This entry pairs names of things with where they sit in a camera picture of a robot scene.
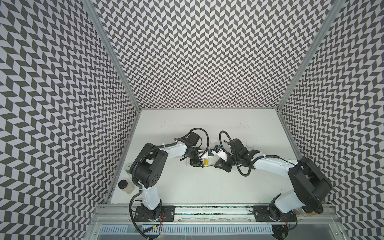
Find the aluminium front rail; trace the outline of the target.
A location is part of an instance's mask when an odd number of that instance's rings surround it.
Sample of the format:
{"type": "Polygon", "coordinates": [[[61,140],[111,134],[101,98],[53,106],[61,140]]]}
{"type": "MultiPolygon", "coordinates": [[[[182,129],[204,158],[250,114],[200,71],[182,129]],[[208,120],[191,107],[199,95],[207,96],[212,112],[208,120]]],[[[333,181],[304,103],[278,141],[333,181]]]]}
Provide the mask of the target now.
{"type": "MultiPolygon", "coordinates": [[[[175,206],[175,217],[172,224],[199,224],[199,223],[272,223],[283,224],[284,222],[257,222],[254,215],[249,211],[251,206],[266,204],[166,204],[175,206]]],[[[136,211],[138,204],[132,207],[121,204],[100,205],[96,207],[91,224],[130,224],[132,222],[129,210],[136,211]]],[[[323,205],[324,212],[305,213],[302,209],[295,210],[298,223],[303,224],[340,224],[334,208],[323,205]]]]}

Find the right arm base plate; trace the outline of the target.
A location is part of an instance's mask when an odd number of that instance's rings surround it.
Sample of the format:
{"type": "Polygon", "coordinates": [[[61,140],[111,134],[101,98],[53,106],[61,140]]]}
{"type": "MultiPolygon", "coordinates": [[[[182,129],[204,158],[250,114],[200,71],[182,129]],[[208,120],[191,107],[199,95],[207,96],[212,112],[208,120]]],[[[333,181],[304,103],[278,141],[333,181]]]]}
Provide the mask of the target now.
{"type": "Polygon", "coordinates": [[[249,211],[254,215],[257,222],[296,222],[298,219],[292,211],[288,213],[281,212],[276,207],[267,205],[251,206],[249,211]]]}

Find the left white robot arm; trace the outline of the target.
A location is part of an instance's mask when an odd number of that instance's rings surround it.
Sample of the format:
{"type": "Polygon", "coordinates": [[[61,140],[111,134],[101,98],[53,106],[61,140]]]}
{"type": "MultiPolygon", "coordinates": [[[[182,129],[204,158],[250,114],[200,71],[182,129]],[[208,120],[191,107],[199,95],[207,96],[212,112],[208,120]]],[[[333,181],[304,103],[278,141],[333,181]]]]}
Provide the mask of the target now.
{"type": "Polygon", "coordinates": [[[145,220],[155,221],[162,216],[162,200],[159,197],[156,187],[167,160],[181,157],[195,161],[198,166],[203,167],[201,159],[209,151],[209,137],[207,145],[201,149],[198,142],[202,138],[190,130],[186,135],[174,139],[170,144],[144,145],[137,158],[131,164],[130,174],[132,182],[139,188],[139,195],[142,196],[142,203],[139,208],[140,214],[145,220]]]}

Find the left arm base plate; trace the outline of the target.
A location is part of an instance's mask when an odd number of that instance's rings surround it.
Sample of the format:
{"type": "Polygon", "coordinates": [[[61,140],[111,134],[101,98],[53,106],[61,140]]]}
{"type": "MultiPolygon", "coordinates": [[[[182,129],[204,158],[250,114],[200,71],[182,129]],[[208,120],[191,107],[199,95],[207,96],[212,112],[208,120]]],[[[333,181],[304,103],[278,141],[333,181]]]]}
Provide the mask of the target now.
{"type": "Polygon", "coordinates": [[[143,204],[136,208],[134,220],[136,222],[173,222],[175,217],[175,206],[158,206],[154,210],[149,210],[143,204]]]}

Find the brown jar black lid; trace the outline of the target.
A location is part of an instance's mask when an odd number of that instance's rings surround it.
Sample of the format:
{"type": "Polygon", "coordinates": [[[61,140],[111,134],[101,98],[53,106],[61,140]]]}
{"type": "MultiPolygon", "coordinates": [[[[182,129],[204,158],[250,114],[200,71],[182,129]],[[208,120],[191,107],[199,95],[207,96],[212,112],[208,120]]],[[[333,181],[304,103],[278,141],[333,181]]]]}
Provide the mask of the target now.
{"type": "Polygon", "coordinates": [[[123,179],[118,182],[118,188],[124,193],[130,195],[136,187],[131,182],[123,179]]]}

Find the white remote with green buttons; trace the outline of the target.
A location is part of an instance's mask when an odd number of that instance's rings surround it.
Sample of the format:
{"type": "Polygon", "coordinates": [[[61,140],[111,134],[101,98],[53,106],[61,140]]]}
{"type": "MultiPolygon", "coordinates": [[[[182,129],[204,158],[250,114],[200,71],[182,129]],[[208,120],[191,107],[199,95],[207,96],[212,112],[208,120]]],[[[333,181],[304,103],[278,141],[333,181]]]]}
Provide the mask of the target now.
{"type": "Polygon", "coordinates": [[[216,164],[217,158],[204,158],[203,159],[203,164],[204,167],[213,167],[216,164]]]}

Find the clear jar left side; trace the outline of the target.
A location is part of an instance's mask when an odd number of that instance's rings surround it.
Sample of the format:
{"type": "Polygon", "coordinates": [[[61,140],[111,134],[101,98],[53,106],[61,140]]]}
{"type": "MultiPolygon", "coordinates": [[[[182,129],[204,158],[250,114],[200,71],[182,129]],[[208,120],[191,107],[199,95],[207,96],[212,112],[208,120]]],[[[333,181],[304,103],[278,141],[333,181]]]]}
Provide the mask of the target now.
{"type": "Polygon", "coordinates": [[[128,163],[125,165],[125,172],[128,174],[128,175],[131,175],[131,166],[132,166],[132,163],[128,163]]]}

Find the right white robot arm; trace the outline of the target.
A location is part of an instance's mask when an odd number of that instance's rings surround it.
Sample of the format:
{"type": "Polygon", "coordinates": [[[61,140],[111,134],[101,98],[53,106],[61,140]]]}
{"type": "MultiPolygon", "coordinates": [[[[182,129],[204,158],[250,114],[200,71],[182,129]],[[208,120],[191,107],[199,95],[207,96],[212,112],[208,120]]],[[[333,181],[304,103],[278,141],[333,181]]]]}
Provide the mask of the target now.
{"type": "Polygon", "coordinates": [[[323,201],[332,190],[332,183],[312,160],[285,160],[278,155],[248,150],[239,139],[228,144],[229,151],[219,145],[211,150],[211,154],[219,158],[215,168],[229,173],[233,167],[245,167],[248,169],[243,174],[245,177],[253,170],[266,171],[284,177],[293,187],[278,194],[266,207],[254,207],[253,213],[258,222],[262,217],[275,222],[292,220],[291,215],[297,208],[302,208],[308,214],[321,214],[324,211],[323,201]]]}

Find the white ventilation grille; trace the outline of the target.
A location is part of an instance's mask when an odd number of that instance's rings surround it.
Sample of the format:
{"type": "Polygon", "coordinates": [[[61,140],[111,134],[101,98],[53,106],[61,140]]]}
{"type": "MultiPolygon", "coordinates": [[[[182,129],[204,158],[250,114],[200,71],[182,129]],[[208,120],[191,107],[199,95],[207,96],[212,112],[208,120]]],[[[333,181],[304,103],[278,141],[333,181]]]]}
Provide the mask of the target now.
{"type": "MultiPolygon", "coordinates": [[[[103,225],[100,235],[133,235],[132,225],[103,225]]],[[[271,225],[164,225],[152,229],[146,235],[224,236],[224,235],[272,235],[271,225]]]]}

